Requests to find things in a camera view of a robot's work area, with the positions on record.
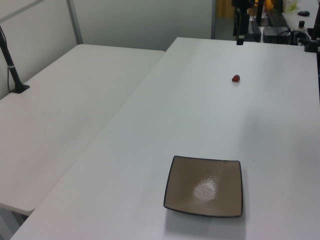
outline cable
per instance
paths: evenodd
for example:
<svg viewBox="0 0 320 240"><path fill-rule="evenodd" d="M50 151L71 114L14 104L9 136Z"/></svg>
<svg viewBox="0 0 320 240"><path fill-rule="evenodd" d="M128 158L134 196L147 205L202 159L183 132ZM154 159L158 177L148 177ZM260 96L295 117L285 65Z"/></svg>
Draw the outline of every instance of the cable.
<svg viewBox="0 0 320 240"><path fill-rule="evenodd" d="M5 44L7 44L6 35L5 35L4 31L2 30L1 26L0 26L0 32L1 32L1 35L3 36L3 38L4 38Z"/></svg>
<svg viewBox="0 0 320 240"><path fill-rule="evenodd" d="M7 39L6 39L6 35L4 33L4 31L2 30L2 27L0 26L0 32L1 32L1 35L3 36L3 39L5 41L5 45L7 45ZM11 90L10 90L10 86L9 86L9 67L7 66L7 85L8 85L8 91L9 93L11 93Z"/></svg>
<svg viewBox="0 0 320 240"><path fill-rule="evenodd" d="M282 31L282 32L280 32L276 37L280 36L281 34L290 33L290 32L291 32L291 31L289 31L289 30Z"/></svg>
<svg viewBox="0 0 320 240"><path fill-rule="evenodd" d="M7 81L6 82L8 84L9 93L11 93L10 86L9 86L9 67L7 68Z"/></svg>

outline square plate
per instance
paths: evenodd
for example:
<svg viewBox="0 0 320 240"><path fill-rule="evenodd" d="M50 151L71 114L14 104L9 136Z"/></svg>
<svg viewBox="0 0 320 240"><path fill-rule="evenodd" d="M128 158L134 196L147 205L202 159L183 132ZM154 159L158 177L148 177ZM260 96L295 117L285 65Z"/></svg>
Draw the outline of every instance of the square plate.
<svg viewBox="0 0 320 240"><path fill-rule="evenodd" d="M186 214L240 217L243 212L240 162L174 156L163 206Z"/></svg>

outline black stand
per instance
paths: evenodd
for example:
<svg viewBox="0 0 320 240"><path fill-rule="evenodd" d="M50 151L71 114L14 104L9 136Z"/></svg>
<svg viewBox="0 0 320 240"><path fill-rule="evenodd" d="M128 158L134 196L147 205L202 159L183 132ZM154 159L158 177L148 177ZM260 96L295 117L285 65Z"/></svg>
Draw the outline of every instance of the black stand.
<svg viewBox="0 0 320 240"><path fill-rule="evenodd" d="M248 33L250 16L247 9L255 6L254 0L232 0L231 5L235 7L233 36L236 36L236 44L243 45L245 35Z"/></svg>
<svg viewBox="0 0 320 240"><path fill-rule="evenodd" d="M318 13L316 14L312 37L310 42L304 47L304 51L308 53L318 53L319 41L317 41L318 34L320 32L320 3L318 7Z"/></svg>
<svg viewBox="0 0 320 240"><path fill-rule="evenodd" d="M29 88L28 85L23 85L20 81L19 75L17 73L16 67L14 62L11 58L11 55L8 50L7 42L5 40L5 36L3 35L2 31L0 32L0 47L5 58L6 64L11 72L13 81L15 83L15 88L11 91L12 93L20 94L23 93L25 90Z"/></svg>
<svg viewBox="0 0 320 240"><path fill-rule="evenodd" d="M257 6L257 11L256 11L256 17L255 17L255 21L258 24L258 26L261 25L262 11L264 9L264 2L265 2L265 0L258 0L258 6Z"/></svg>

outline white table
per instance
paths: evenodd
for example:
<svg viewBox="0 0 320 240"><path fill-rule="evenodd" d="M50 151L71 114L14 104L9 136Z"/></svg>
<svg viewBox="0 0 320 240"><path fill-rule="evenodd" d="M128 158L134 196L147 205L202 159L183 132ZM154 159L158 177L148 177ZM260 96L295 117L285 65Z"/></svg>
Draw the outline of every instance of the white table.
<svg viewBox="0 0 320 240"><path fill-rule="evenodd" d="M12 240L318 239L319 143L314 53L178 38ZM165 209L174 155L239 160L243 216Z"/></svg>
<svg viewBox="0 0 320 240"><path fill-rule="evenodd" d="M319 4L317 0L298 0L297 9L294 11L283 12L284 16L289 28L297 29L299 25L299 21L305 21L305 28L314 28L315 20L318 12ZM310 16L299 16L298 12L300 11L309 11Z"/></svg>
<svg viewBox="0 0 320 240"><path fill-rule="evenodd" d="M78 45L0 101L0 207L29 215L163 56Z"/></svg>

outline white wall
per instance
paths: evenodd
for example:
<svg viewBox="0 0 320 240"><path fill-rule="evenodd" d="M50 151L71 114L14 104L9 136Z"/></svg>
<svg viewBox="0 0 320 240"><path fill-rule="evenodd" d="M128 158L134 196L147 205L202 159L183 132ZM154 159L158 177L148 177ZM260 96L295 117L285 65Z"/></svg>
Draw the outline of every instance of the white wall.
<svg viewBox="0 0 320 240"><path fill-rule="evenodd" d="M162 51L177 37L210 39L216 4L215 0L70 1L83 43Z"/></svg>
<svg viewBox="0 0 320 240"><path fill-rule="evenodd" d="M66 0L44 0L0 25L23 83L77 45ZM0 99L7 94L7 64L0 52Z"/></svg>

